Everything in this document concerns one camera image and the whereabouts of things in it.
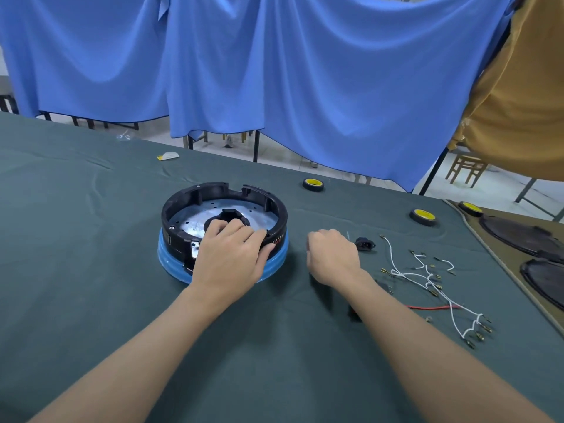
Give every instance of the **blue silicone base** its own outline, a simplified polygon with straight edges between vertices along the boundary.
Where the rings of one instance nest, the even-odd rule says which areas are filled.
[[[282,264],[284,264],[284,261],[286,260],[286,254],[288,253],[288,243],[288,231],[286,230],[286,237],[284,239],[284,243],[282,244],[282,248],[280,248],[275,256],[266,262],[262,276],[258,280],[259,282],[271,277],[280,267],[282,267]],[[159,262],[169,275],[186,284],[192,282],[192,276],[184,270],[184,264],[170,255],[170,253],[166,250],[165,241],[162,238],[162,230],[159,232],[159,247],[157,249],[157,255],[159,256]]]

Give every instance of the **blue curtain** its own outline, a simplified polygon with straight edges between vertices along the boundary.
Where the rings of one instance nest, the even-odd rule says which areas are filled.
[[[24,115],[170,115],[175,137],[260,129],[411,190],[455,131],[510,2],[2,0],[0,36]]]

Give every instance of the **tan cloth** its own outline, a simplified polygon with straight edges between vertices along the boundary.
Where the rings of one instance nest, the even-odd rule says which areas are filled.
[[[564,0],[525,0],[515,13],[449,148],[462,139],[487,163],[564,181]]]

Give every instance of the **finger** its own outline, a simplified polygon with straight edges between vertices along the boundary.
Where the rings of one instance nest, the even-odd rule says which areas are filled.
[[[221,229],[225,228],[226,225],[227,225],[227,221],[223,221],[221,219],[213,220],[208,226],[208,229],[206,230],[204,237],[211,238],[217,236],[217,234],[221,231]]]
[[[232,219],[229,224],[221,231],[221,233],[218,234],[218,236],[230,236],[243,226],[244,224],[240,219]]]
[[[276,248],[275,244],[268,244],[264,246],[264,248],[262,248],[258,253],[257,264],[254,266],[254,271],[253,271],[255,281],[261,278],[262,272],[264,271],[264,265],[266,264],[266,261],[268,260],[268,256],[270,255],[270,253],[274,248]]]
[[[245,240],[249,239],[251,234],[254,233],[254,229],[253,227],[249,227],[249,226],[243,226],[241,227],[239,230],[237,230],[235,233],[233,233],[233,239],[235,239],[238,242],[244,242]]]
[[[261,248],[262,241],[264,241],[265,237],[266,230],[264,228],[261,228],[260,230],[257,230],[255,233],[251,234],[250,237],[247,238],[245,243],[249,244],[249,246],[255,249],[255,252],[258,253],[258,250]]]

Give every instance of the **metal plate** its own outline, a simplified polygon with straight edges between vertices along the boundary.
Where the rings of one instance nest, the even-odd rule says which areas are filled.
[[[274,213],[264,212],[257,204],[244,200],[220,199],[185,207],[170,219],[169,225],[175,224],[186,233],[202,238],[204,223],[211,217],[219,215],[223,209],[238,210],[255,230],[261,228],[270,230],[278,222],[278,217]]]

